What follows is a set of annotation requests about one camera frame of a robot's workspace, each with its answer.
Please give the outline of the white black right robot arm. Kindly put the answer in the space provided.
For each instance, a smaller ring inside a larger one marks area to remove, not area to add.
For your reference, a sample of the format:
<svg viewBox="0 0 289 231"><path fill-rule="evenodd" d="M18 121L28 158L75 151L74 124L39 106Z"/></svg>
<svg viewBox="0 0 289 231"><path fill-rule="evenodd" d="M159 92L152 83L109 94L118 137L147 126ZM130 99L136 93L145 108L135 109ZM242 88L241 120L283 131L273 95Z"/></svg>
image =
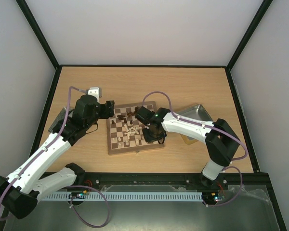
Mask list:
<svg viewBox="0 0 289 231"><path fill-rule="evenodd" d="M200 182L207 189L217 183L218 175L230 165L239 147L240 139L223 119L216 122L200 121L172 113L166 108L154 112L144 106L135 109L135 118L146 126L143 136L147 143L157 141L163 144L167 132L204 143L210 158L201 171Z"/></svg>

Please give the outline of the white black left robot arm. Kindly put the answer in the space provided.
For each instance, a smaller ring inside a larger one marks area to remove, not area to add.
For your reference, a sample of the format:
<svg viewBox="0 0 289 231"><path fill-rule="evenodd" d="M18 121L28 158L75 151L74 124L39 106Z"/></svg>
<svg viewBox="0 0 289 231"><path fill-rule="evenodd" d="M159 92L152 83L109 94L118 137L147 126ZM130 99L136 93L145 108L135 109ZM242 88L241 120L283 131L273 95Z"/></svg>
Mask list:
<svg viewBox="0 0 289 231"><path fill-rule="evenodd" d="M48 183L39 179L99 119L111 118L114 105L114 101L100 104L95 96L82 95L72 115L66 111L64 118L57 122L47 140L30 158L8 176L0 176L0 207L4 206L16 218L22 219L34 210L43 197L72 185L80 167L65 167L61 172L47 177Z"/></svg>

